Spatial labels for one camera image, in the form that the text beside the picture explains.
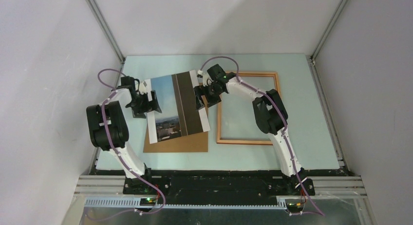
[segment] empty wooden frame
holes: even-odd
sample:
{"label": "empty wooden frame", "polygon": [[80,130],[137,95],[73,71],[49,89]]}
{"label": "empty wooden frame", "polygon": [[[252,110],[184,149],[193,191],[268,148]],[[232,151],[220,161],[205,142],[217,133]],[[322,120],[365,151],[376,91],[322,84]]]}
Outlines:
{"label": "empty wooden frame", "polygon": [[[242,72],[239,73],[239,76],[241,76],[245,81],[248,81],[248,77],[272,77],[274,79],[274,87],[272,89],[276,89],[278,93],[281,96],[281,90],[280,90],[280,81],[278,79],[278,74],[276,72]],[[222,103],[225,102],[224,99],[222,102],[218,103],[218,112],[217,112],[217,144],[233,144],[233,145],[272,145],[271,141],[268,140],[242,140],[242,139],[237,139],[237,138],[223,138],[222,137]]]}

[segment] white wall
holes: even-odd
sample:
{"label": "white wall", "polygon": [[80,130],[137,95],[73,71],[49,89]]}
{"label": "white wall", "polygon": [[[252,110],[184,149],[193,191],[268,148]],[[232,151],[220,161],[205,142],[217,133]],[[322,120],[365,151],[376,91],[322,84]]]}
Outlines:
{"label": "white wall", "polygon": [[0,224],[60,224],[120,64],[85,0],[0,0],[0,23]]}
{"label": "white wall", "polygon": [[413,0],[350,0],[319,71],[378,224],[412,224]]}
{"label": "white wall", "polygon": [[340,0],[96,0],[129,55],[312,54]]}

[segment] wooden picture frame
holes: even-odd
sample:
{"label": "wooden picture frame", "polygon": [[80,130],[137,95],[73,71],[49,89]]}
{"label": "wooden picture frame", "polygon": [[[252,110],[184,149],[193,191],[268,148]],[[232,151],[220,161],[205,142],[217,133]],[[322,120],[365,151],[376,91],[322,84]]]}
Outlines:
{"label": "wooden picture frame", "polygon": [[[240,77],[272,77],[274,78],[274,87],[281,96],[280,80],[277,72],[242,72]],[[233,144],[233,145],[272,145],[270,140],[235,140],[222,138],[222,102],[218,103],[217,112],[217,144]]]}

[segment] white tabletop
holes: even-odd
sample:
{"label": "white tabletop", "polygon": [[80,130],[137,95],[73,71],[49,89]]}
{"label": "white tabletop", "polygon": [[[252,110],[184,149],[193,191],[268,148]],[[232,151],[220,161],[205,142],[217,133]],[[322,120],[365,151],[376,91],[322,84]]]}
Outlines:
{"label": "white tabletop", "polygon": [[[123,72],[140,80],[198,70],[214,55],[194,56],[128,56]],[[330,133],[321,109],[316,87],[305,55],[227,55],[234,58],[241,71],[277,72],[282,99],[288,112],[288,129],[298,160],[305,169],[338,169],[338,161]],[[216,59],[206,69],[219,63],[225,71],[234,71],[235,64]],[[216,143],[217,107],[208,110],[211,131],[208,152],[203,153],[143,153],[147,128],[145,119],[126,115],[133,150],[152,169],[177,170],[270,170],[280,169],[272,146],[225,145]],[[107,152],[101,151],[97,169],[122,169]]]}

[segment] printed photo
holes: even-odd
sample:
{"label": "printed photo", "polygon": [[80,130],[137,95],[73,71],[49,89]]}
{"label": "printed photo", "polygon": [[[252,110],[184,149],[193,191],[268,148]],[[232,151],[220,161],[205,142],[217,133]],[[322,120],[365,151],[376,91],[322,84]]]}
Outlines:
{"label": "printed photo", "polygon": [[194,70],[145,82],[149,91],[156,91],[162,109],[148,113],[151,144],[210,130],[205,108],[196,110],[193,88],[199,82]]}

